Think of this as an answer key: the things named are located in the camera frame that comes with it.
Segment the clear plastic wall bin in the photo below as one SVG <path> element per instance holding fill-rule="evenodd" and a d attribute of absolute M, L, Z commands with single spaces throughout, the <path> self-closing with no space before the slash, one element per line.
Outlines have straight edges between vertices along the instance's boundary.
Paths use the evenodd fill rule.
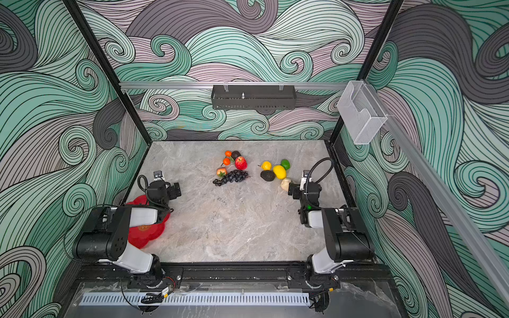
<path fill-rule="evenodd" d="M 346 85 L 337 109 L 356 145 L 369 144 L 387 121 L 377 91 L 363 80 L 350 81 Z"/>

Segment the dark brown passion fruit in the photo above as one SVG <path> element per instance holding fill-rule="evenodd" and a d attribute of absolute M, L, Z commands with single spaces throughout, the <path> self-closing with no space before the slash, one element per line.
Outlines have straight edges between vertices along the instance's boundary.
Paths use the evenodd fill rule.
<path fill-rule="evenodd" d="M 232 157 L 233 160 L 236 160 L 240 156 L 241 156 L 241 153 L 239 151 L 233 151 L 231 153 L 231 157 Z"/>

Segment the small peach fruit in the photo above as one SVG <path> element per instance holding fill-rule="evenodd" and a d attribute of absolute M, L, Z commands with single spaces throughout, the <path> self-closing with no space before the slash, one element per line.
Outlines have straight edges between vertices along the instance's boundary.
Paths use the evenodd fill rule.
<path fill-rule="evenodd" d="M 217 169 L 216 175 L 219 178 L 225 177 L 227 175 L 227 169 L 226 168 L 219 168 L 219 169 Z"/>

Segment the beige garlic bulb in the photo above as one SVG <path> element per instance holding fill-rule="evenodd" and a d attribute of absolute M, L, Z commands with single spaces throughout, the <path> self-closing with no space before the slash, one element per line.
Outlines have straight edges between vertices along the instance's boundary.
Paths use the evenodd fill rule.
<path fill-rule="evenodd" d="M 281 181 L 280 187 L 285 191 L 288 192 L 290 188 L 290 184 L 292 183 L 292 180 L 290 178 L 285 178 Z"/>

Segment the dark purple grape bunch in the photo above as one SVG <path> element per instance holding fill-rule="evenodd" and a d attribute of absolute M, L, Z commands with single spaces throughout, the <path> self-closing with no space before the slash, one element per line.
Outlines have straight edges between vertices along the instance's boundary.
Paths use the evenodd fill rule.
<path fill-rule="evenodd" d="M 248 172 L 243 170 L 233 170 L 227 172 L 227 175 L 223 178 L 216 177 L 216 179 L 214 179 L 212 183 L 213 185 L 220 187 L 233 182 L 236 183 L 243 182 L 248 178 L 249 178 Z"/>

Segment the red flower-shaped fruit bowl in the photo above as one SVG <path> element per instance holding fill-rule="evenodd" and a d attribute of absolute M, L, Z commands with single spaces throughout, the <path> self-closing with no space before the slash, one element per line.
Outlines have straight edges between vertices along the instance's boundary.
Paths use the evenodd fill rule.
<path fill-rule="evenodd" d="M 159 238 L 166 229 L 166 222 L 170 218 L 167 213 L 162 222 L 154 225 L 141 225 L 129 229 L 128 241 L 138 249 L 143 249 L 149 242 Z"/>

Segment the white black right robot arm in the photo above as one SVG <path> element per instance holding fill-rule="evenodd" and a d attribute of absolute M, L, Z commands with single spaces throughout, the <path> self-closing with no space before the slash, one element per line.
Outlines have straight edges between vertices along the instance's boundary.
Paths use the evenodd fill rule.
<path fill-rule="evenodd" d="M 325 247 L 308 257 L 308 275 L 333 274 L 349 264 L 371 261 L 375 256 L 374 248 L 358 211 L 345 205 L 319 208 L 321 185 L 312 182 L 308 187 L 306 190 L 305 185 L 293 182 L 288 186 L 288 195 L 300 202 L 301 224 L 321 229 L 325 238 Z"/>

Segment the large yellow lemon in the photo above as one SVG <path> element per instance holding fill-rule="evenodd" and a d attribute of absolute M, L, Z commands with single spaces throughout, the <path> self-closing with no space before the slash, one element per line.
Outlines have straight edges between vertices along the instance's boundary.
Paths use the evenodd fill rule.
<path fill-rule="evenodd" d="M 273 173 L 274 175 L 279 179 L 279 180 L 283 180 L 286 178 L 287 176 L 287 172 L 286 172 L 286 169 L 285 167 L 281 166 L 281 165 L 276 165 L 273 167 Z"/>

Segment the red apple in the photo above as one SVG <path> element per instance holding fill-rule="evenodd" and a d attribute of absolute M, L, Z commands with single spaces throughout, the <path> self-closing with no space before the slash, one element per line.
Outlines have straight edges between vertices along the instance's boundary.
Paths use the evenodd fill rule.
<path fill-rule="evenodd" d="M 247 167 L 248 167 L 248 164 L 247 164 L 246 159 L 245 159 L 243 156 L 238 156 L 238 157 L 235 159 L 235 167 L 236 167 L 238 170 L 246 170 L 246 169 L 247 169 Z"/>

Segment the dark avocado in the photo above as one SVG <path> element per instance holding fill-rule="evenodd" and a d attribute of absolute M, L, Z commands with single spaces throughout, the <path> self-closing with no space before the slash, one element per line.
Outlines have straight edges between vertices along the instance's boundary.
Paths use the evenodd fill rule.
<path fill-rule="evenodd" d="M 261 172 L 260 177 L 266 182 L 272 182 L 276 178 L 276 175 L 271 170 L 264 170 Z"/>

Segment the small wrinkled yellow fruit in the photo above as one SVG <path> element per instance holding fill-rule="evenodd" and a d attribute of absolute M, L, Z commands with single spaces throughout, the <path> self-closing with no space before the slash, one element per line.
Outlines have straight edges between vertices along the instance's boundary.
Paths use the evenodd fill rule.
<path fill-rule="evenodd" d="M 262 164 L 261 164 L 261 169 L 263 171 L 271 171 L 272 170 L 272 164 L 269 162 L 269 161 L 264 161 Z"/>

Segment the green lime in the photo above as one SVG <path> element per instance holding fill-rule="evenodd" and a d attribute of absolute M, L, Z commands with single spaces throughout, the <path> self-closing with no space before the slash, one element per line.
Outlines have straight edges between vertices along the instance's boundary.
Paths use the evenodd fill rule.
<path fill-rule="evenodd" d="M 287 159 L 283 159 L 281 160 L 280 162 L 280 165 L 285 169 L 285 170 L 289 170 L 291 168 L 291 164 L 290 162 L 287 160 Z"/>

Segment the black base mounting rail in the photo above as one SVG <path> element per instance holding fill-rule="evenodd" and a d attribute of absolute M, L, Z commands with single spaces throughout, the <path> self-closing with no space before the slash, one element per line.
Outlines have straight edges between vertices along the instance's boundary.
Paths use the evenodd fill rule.
<path fill-rule="evenodd" d="M 159 273 L 131 274 L 115 265 L 87 265 L 77 277 L 79 282 L 124 282 L 130 288 L 161 289 L 166 286 L 183 288 L 202 283 L 269 283 L 290 289 L 328 289 L 341 282 L 375 281 L 389 277 L 381 264 L 354 262 L 331 274 L 316 274 L 311 264 L 286 262 L 163 262 Z"/>

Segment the black perforated wall tray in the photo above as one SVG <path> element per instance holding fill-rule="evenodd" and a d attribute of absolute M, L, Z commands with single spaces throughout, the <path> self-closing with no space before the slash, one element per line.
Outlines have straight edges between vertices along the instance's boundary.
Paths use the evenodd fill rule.
<path fill-rule="evenodd" d="M 294 86 L 216 85 L 212 105 L 217 110 L 285 110 L 294 109 L 297 95 Z"/>

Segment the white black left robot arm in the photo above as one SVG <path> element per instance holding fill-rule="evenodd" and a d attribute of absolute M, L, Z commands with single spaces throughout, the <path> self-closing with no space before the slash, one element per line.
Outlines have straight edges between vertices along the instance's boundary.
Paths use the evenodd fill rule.
<path fill-rule="evenodd" d="M 156 281 L 163 279 L 159 257 L 142 251 L 148 242 L 165 230 L 173 209 L 169 202 L 182 195 L 180 184 L 171 184 L 157 175 L 148 185 L 138 179 L 144 195 L 130 205 L 101 205 L 91 209 L 76 237 L 72 256 L 85 263 L 111 263 L 131 274 L 150 274 Z"/>

